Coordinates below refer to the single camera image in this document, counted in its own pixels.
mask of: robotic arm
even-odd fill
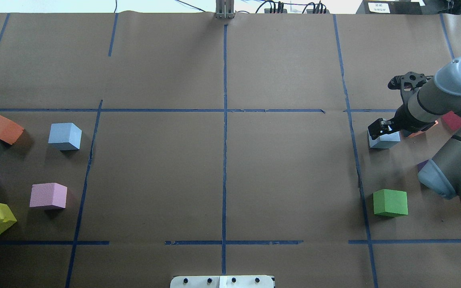
[[[393,118],[380,118],[368,126],[373,139],[400,130],[426,131],[449,111],[461,117],[461,57],[435,76],[414,72],[396,76],[388,88],[401,90],[403,104]],[[418,178],[443,198],[461,197],[461,129],[428,161]]]

